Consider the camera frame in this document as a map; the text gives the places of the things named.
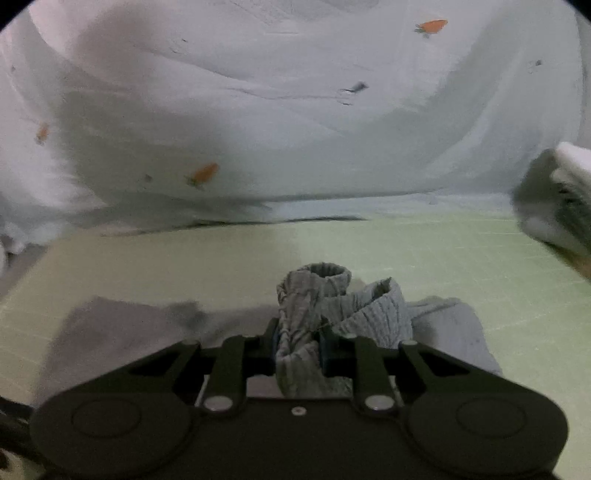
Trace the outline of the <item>grey sweatpants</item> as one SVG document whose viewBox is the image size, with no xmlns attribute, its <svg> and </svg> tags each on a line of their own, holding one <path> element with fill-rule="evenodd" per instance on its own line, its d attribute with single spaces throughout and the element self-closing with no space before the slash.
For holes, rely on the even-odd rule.
<svg viewBox="0 0 591 480">
<path fill-rule="evenodd" d="M 415 340 L 499 375 L 475 310 L 457 298 L 430 296 L 411 302 L 392 278 L 353 291 L 352 273 L 332 263 L 290 271 L 276 287 L 276 306 L 205 313 L 194 302 L 149 306 L 95 297 L 73 309 L 43 362 L 33 404 L 183 340 L 205 348 L 235 335 L 259 335 L 276 318 L 271 334 L 269 380 L 256 382 L 258 396 L 349 397 L 346 378 L 322 375 L 322 336 L 367 337 L 394 349 Z"/>
</svg>

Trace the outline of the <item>green grid mat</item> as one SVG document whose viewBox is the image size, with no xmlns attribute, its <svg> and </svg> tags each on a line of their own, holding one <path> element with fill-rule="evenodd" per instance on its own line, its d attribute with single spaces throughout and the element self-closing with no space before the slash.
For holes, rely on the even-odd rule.
<svg viewBox="0 0 591 480">
<path fill-rule="evenodd" d="M 276 303 L 291 270 L 345 266 L 353 285 L 383 278 L 404 296 L 471 305 L 503 373 L 566 412 L 564 479 L 590 475 L 590 284 L 508 218 L 437 215 L 199 228 L 54 242 L 1 300 L 1 392 L 28 402 L 48 344 L 94 296 L 208 312 Z"/>
</svg>

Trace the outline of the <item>light blue carrot-print quilt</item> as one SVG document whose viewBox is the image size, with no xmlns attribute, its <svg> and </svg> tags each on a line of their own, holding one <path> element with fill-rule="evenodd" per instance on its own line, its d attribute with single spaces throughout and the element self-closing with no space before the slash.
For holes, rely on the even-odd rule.
<svg viewBox="0 0 591 480">
<path fill-rule="evenodd" d="M 35 1 L 1 33 L 1 232 L 506 212 L 590 142 L 565 1 Z"/>
</svg>

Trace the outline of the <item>white folded garment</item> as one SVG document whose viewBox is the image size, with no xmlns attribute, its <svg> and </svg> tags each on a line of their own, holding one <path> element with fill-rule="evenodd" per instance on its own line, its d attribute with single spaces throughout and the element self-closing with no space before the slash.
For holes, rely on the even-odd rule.
<svg viewBox="0 0 591 480">
<path fill-rule="evenodd" d="M 585 194 L 591 188 L 590 150 L 569 142 L 561 142 L 553 151 L 557 168 L 552 172 L 554 183 L 572 185 Z"/>
</svg>

